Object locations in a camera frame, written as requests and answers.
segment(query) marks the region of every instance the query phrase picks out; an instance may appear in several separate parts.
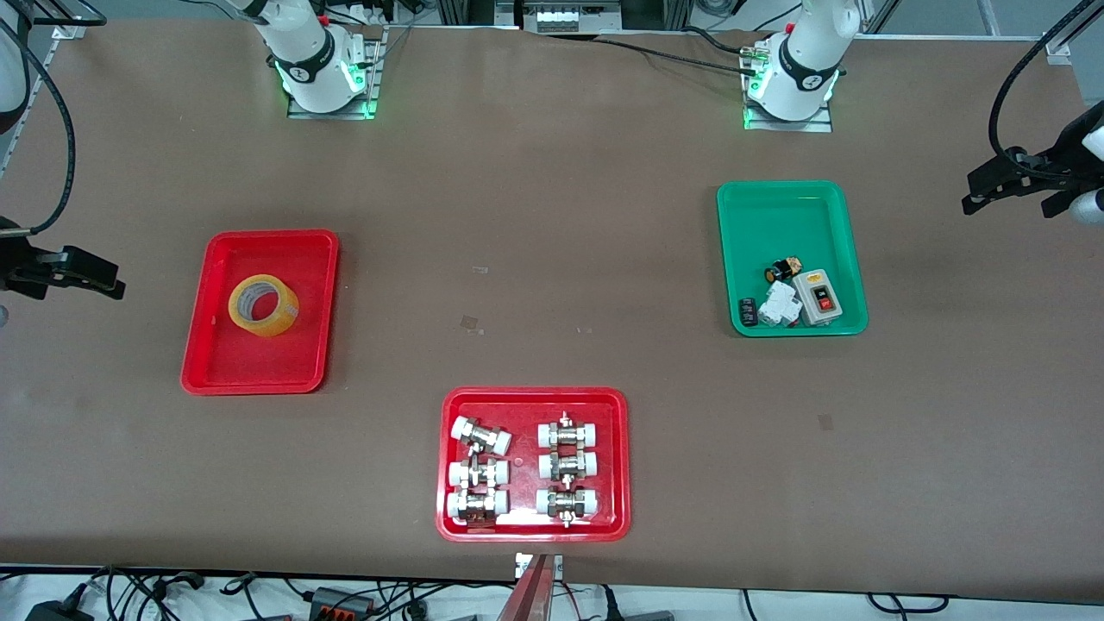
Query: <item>green tray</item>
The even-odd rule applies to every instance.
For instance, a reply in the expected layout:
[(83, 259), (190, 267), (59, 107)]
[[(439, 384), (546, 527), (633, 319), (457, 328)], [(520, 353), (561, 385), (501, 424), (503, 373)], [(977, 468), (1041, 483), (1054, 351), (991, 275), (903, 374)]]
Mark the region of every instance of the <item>green tray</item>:
[[(732, 326), (744, 336), (850, 336), (867, 329), (867, 296), (843, 190), (831, 181), (730, 181), (716, 191)], [(763, 271), (786, 256), (828, 273), (843, 314), (820, 327), (740, 323), (740, 299), (766, 299)]]

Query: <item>tape roll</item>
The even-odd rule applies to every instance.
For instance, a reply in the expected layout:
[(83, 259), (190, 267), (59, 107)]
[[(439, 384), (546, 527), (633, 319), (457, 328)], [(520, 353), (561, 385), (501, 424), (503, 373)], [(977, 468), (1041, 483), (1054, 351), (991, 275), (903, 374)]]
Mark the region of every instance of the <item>tape roll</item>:
[[(253, 318), (253, 307), (262, 297), (275, 293), (276, 308), (263, 319)], [(230, 294), (226, 309), (238, 327), (251, 333), (273, 337), (287, 331), (299, 316), (299, 298), (276, 276), (257, 274), (242, 281)]]

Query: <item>plastic tray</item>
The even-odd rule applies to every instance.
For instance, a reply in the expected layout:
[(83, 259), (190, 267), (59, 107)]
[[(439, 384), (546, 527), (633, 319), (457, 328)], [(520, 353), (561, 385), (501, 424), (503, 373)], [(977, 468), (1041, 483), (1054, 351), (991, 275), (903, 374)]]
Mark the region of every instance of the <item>plastic tray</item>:
[[(594, 423), (598, 474), (578, 481), (578, 487), (597, 492), (598, 512), (572, 523), (537, 513), (540, 480), (537, 456), (548, 449), (537, 444), (537, 425), (560, 419), (564, 411), (578, 423)], [(506, 459), (510, 462), (510, 513), (488, 527), (468, 527), (448, 516), (445, 496), (448, 464), (467, 456), (467, 446), (449, 431), (457, 417), (477, 419), (484, 427), (500, 427), (513, 434)], [(440, 457), (437, 467), (437, 530), (449, 541), (614, 541), (628, 531), (628, 404), (612, 388), (457, 388), (448, 394), (440, 417)]]
[[(337, 275), (338, 236), (331, 231), (238, 231), (208, 244), (180, 383), (192, 394), (293, 394), (318, 388)], [(284, 334), (263, 338), (230, 319), (234, 287), (270, 274), (299, 298), (299, 316)]]
[[(730, 181), (716, 192), (732, 326), (744, 336), (847, 336), (867, 329), (867, 296), (843, 190), (831, 181)], [(744, 327), (740, 299), (758, 306), (771, 286), (763, 271), (786, 256), (825, 270), (843, 314), (827, 326)]]

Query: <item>black capacitor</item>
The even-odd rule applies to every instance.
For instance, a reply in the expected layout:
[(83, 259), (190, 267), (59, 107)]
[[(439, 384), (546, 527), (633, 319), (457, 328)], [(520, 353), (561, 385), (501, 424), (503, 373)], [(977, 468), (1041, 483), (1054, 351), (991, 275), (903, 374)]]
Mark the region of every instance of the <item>black capacitor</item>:
[(802, 260), (796, 256), (787, 256), (772, 263), (769, 267), (763, 271), (763, 276), (766, 278), (766, 282), (773, 283), (775, 281), (788, 281), (800, 273)]

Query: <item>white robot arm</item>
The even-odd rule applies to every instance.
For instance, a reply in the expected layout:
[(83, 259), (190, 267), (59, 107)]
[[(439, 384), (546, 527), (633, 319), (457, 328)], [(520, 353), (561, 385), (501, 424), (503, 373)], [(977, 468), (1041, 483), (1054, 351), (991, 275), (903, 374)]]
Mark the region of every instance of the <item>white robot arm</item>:
[(307, 112), (335, 112), (364, 92), (362, 35), (322, 27), (308, 0), (226, 1), (256, 25), (284, 90)]
[(783, 120), (805, 120), (831, 96), (839, 63), (859, 32), (856, 0), (804, 0), (793, 30), (776, 32), (756, 48), (767, 56), (747, 96)]

